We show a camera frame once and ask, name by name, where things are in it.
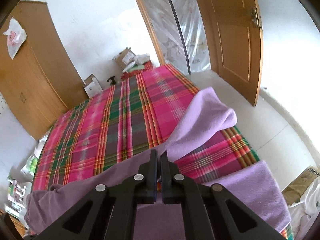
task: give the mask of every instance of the wooden wardrobe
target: wooden wardrobe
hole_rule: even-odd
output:
[[[27,39],[12,60],[7,49],[9,20],[14,17]],[[47,3],[21,1],[0,29],[0,92],[12,113],[36,140],[65,112],[88,96],[66,53]]]

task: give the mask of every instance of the white floor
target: white floor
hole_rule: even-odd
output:
[[[316,163],[288,122],[262,97],[253,107],[212,70],[193,73],[188,78],[200,89],[212,86],[219,99],[236,111],[237,127],[265,160],[283,190],[308,166]]]

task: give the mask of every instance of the plastic sheet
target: plastic sheet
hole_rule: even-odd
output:
[[[166,62],[182,73],[188,74],[186,55],[178,30],[181,28],[191,73],[210,69],[207,40],[196,0],[172,0],[179,27],[174,19],[169,0],[143,1]]]
[[[210,69],[204,26],[196,0],[172,0],[188,51],[191,72]]]

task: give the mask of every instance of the wardrobe door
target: wardrobe door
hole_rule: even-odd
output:
[[[12,60],[0,39],[0,91],[24,129],[39,140],[68,109],[41,70],[27,40]]]

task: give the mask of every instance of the wooden furniture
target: wooden furniture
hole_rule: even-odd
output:
[[[46,3],[21,1],[0,33],[14,17],[27,39],[12,60],[7,36],[0,35],[0,91],[25,130],[40,139],[65,112],[88,96],[53,25]]]
[[[3,215],[5,212],[0,209],[0,216]],[[13,222],[16,230],[19,232],[21,236],[24,236],[26,228],[21,224],[19,220],[14,218],[13,216],[10,215],[11,221]]]
[[[263,38],[258,0],[197,0],[208,40],[211,66],[253,106],[262,72]],[[215,42],[216,51],[211,51]]]

